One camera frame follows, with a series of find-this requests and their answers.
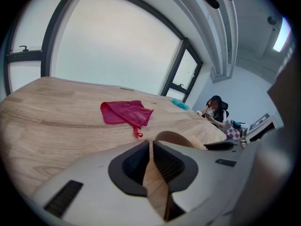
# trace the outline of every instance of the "wooden table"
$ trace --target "wooden table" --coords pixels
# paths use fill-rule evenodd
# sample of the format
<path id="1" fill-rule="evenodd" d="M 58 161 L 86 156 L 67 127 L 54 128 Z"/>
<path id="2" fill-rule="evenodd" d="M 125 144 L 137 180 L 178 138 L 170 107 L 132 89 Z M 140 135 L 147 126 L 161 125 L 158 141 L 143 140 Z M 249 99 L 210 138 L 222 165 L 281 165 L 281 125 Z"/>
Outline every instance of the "wooden table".
<path id="1" fill-rule="evenodd" d="M 30 196 L 41 184 L 77 158 L 138 140 L 127 123 L 108 125 L 100 104 L 141 100 L 154 109 L 139 131 L 152 141 L 165 130 L 177 132 L 195 147 L 223 141 L 225 134 L 170 98 L 118 86 L 105 86 L 43 77 L 20 88 L 0 104 L 1 155 L 16 187 Z M 152 160 L 150 147 L 143 185 L 153 207 L 164 213 L 167 185 Z"/>

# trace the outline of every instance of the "person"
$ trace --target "person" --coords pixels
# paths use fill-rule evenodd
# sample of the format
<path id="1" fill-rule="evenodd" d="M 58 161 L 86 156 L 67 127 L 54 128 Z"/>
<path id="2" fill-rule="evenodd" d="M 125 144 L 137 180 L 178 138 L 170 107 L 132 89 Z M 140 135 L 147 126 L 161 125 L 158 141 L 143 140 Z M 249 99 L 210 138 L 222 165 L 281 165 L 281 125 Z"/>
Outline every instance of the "person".
<path id="1" fill-rule="evenodd" d="M 227 121 L 226 111 L 222 109 L 222 99 L 219 96 L 213 96 L 206 107 L 200 110 L 206 119 L 214 123 L 219 128 L 223 128 Z"/>

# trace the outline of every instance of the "pink towel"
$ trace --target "pink towel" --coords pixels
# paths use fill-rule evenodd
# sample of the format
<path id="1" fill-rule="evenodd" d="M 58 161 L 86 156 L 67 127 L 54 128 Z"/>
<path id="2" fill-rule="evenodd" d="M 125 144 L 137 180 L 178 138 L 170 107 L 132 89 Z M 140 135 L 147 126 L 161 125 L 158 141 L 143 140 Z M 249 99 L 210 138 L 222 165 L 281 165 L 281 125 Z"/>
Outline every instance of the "pink towel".
<path id="1" fill-rule="evenodd" d="M 100 105 L 103 119 L 108 124 L 129 123 L 134 128 L 134 134 L 142 137 L 137 128 L 147 126 L 154 110 L 144 108 L 140 100 L 103 102 Z"/>

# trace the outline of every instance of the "wooden panel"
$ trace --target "wooden panel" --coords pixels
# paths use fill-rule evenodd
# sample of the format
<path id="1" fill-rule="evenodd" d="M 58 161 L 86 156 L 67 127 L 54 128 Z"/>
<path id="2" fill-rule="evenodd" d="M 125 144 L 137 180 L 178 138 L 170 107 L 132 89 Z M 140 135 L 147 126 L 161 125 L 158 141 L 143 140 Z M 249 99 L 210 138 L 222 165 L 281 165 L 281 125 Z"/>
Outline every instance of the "wooden panel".
<path id="1" fill-rule="evenodd" d="M 207 120 L 175 106 L 168 97 L 43 77 L 0 104 L 1 154 L 16 187 L 30 196 L 77 158 L 138 140 L 132 126 L 103 121 L 100 104 L 120 100 L 141 100 L 145 108 L 154 109 L 148 126 L 139 130 L 142 139 L 152 141 L 169 130 L 201 150 L 206 143 L 226 139 Z M 152 147 L 143 185 L 151 204 L 163 215 L 167 185 L 153 162 Z"/>

